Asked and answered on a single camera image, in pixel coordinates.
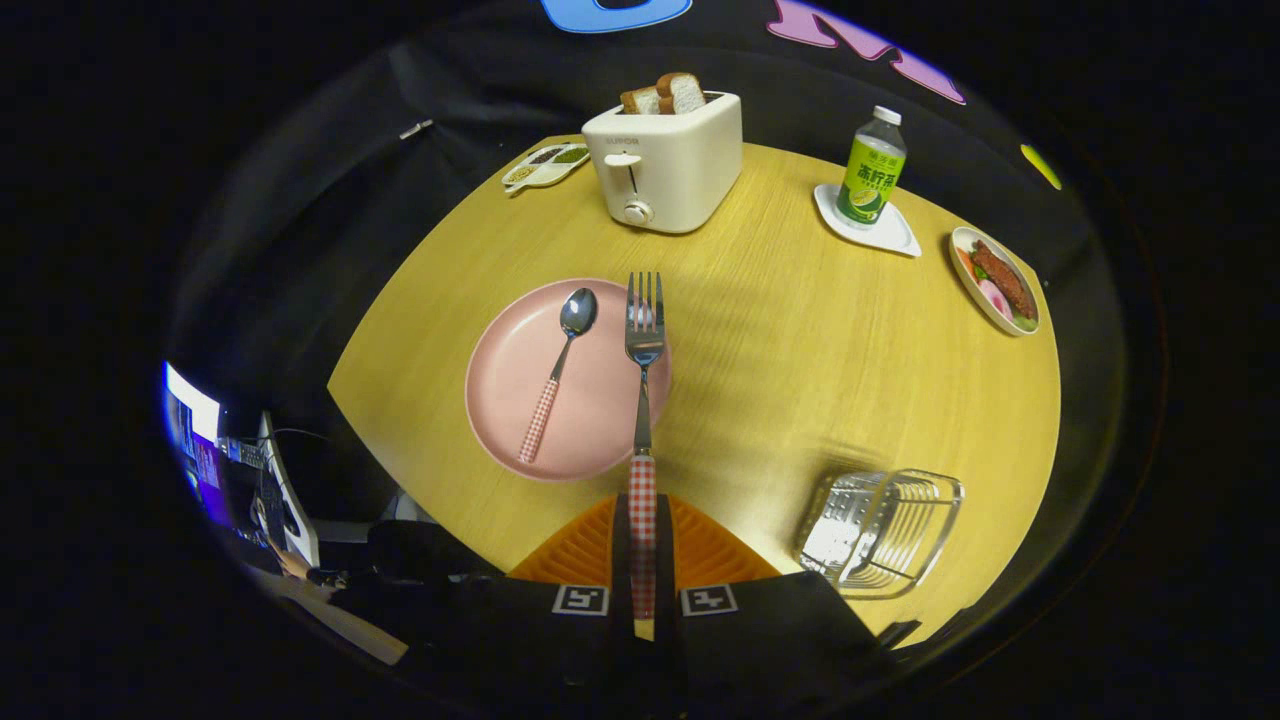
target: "hand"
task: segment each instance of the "hand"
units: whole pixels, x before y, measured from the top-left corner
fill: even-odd
[[[275,551],[275,559],[280,562],[282,573],[291,578],[298,578],[301,580],[307,579],[307,570],[311,569],[311,565],[307,565],[307,561],[303,560],[301,555],[288,550],[280,550],[278,544],[271,542],[271,538],[266,538],[266,542],[271,546],[271,550]]]

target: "bowl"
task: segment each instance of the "bowl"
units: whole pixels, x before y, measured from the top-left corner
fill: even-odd
[[[974,270],[972,269],[973,261],[969,260],[969,254],[973,252],[974,246],[979,240],[983,242],[983,245],[986,245],[991,250],[992,255],[995,255],[1005,265],[1009,265],[1009,269],[1014,272],[1014,275],[1018,278],[1018,282],[1021,283],[1023,292],[1027,293],[1027,297],[1032,300],[1032,305],[1036,307],[1037,322],[1034,328],[1024,329],[1016,325],[1010,319],[1010,316],[1006,316],[1000,310],[1000,307],[996,306],[998,299],[993,301],[991,297],[988,297],[987,292],[983,292],[983,287],[979,284],[980,281],[974,275]],[[987,314],[987,318],[991,318],[991,322],[995,323],[996,327],[998,327],[1000,329],[1005,331],[1011,336],[1021,337],[1021,336],[1036,334],[1036,332],[1039,329],[1039,316],[1043,314],[1043,309],[1041,307],[1039,301],[1036,299],[1036,293],[1032,292],[1032,286],[1029,282],[1027,282],[1027,275],[1024,275],[1021,269],[1018,268],[1018,264],[1014,263],[1012,258],[1009,255],[1009,251],[1005,250],[1005,246],[1000,245],[989,236],[986,236],[968,227],[959,227],[951,231],[950,245],[951,245],[951,252],[950,252],[951,266],[956,269],[956,274],[960,275],[960,282],[964,284],[965,290],[969,291],[969,296],[973,297],[973,301],[978,304],[978,307],[980,307],[982,311]]]

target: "wooden tabletop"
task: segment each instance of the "wooden tabletop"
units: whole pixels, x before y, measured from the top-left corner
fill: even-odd
[[[581,136],[535,147],[568,140]],[[410,255],[329,380],[369,450],[433,518],[509,570],[626,489],[626,464],[567,484],[503,469],[471,433],[463,383],[485,327],[526,292],[657,269],[676,357],[654,428],[659,492],[790,573],[800,570],[796,529],[831,457],[951,475],[966,497],[932,574],[900,598],[850,605],[873,633],[919,620],[909,644],[982,596],[1021,543],[1057,445],[1053,324],[1030,268],[1019,260],[1039,332],[1015,338],[979,311],[946,255],[948,233],[970,223],[905,188],[892,201],[924,249],[916,259],[829,231],[813,188],[840,182],[844,168],[804,155],[746,145],[719,209],[682,236],[609,218],[590,163],[508,197],[499,178],[525,155]]]

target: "toaster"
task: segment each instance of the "toaster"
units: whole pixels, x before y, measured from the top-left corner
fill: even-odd
[[[677,115],[628,115],[622,105],[582,126],[609,215],[681,233],[701,227],[742,172],[742,102],[731,92]]]

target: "green label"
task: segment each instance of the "green label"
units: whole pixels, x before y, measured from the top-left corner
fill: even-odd
[[[845,184],[840,188],[836,206],[855,223],[876,224],[881,209],[888,202],[888,195],[897,186],[906,158],[899,158],[873,150],[869,145],[854,141],[849,152],[849,169],[845,170]]]

